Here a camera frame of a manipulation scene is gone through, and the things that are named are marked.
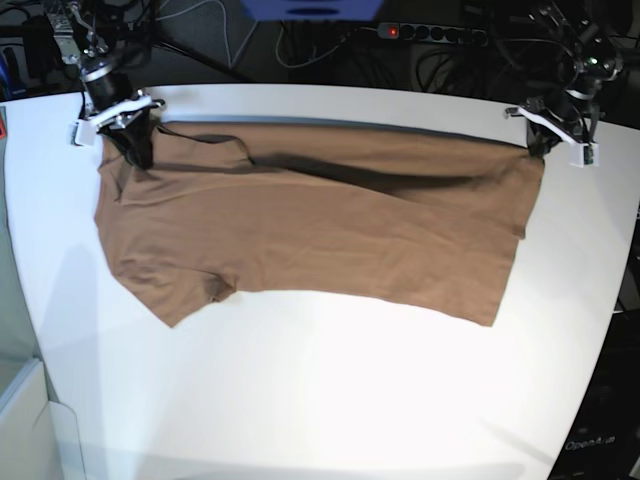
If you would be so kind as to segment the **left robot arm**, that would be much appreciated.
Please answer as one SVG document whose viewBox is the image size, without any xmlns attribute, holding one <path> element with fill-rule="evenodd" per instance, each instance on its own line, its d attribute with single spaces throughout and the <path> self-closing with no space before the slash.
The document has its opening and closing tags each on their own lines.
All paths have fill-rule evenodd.
<svg viewBox="0 0 640 480">
<path fill-rule="evenodd" d="M 572 166 L 597 166 L 599 144 L 595 132 L 602 111 L 596 96 L 603 84 L 622 72 L 622 55 L 578 5 L 539 1 L 532 8 L 531 17 L 547 30 L 548 40 L 560 47 L 568 59 L 558 65 L 557 86 L 506 108 L 504 117 L 526 120 L 531 155 L 543 157 L 564 142 L 570 147 Z"/>
</svg>

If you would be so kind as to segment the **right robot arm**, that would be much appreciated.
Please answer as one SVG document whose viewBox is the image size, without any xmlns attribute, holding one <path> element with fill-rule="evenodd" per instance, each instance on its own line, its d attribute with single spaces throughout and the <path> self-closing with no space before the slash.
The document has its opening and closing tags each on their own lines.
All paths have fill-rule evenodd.
<svg viewBox="0 0 640 480">
<path fill-rule="evenodd" d="M 148 170 L 153 165 L 151 111 L 165 102 L 133 87 L 125 68 L 138 53 L 109 45 L 98 33 L 90 1 L 43 1 L 45 18 L 66 65 L 78 69 L 83 104 L 72 127 L 71 143 L 91 146 L 102 136 L 127 163 Z"/>
</svg>

